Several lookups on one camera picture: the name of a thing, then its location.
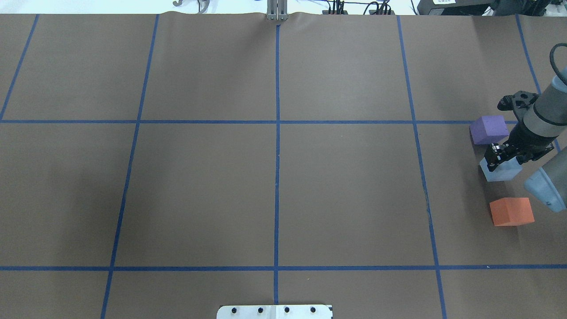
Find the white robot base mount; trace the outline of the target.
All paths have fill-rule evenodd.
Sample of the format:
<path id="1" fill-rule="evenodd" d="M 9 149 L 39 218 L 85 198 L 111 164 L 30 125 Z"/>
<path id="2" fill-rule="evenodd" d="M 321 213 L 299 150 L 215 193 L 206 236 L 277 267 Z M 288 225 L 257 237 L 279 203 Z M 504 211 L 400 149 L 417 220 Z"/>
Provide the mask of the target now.
<path id="1" fill-rule="evenodd" d="M 332 306 L 324 304 L 225 305 L 217 319 L 332 319 Z"/>

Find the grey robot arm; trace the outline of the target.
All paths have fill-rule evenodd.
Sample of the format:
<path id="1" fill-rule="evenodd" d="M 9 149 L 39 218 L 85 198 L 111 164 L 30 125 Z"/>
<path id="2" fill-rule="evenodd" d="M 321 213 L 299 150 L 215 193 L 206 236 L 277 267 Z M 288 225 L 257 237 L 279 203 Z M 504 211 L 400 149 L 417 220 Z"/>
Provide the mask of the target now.
<path id="1" fill-rule="evenodd" d="M 518 91 L 504 96 L 500 111 L 512 111 L 517 119 L 508 139 L 491 143 L 480 161 L 485 178 L 494 179 L 501 165 L 521 166 L 538 161 L 555 147 L 555 139 L 566 131 L 566 69 L 553 67 L 555 76 L 543 93 Z M 536 170 L 524 188 L 553 212 L 566 210 L 566 151 L 563 150 Z"/>

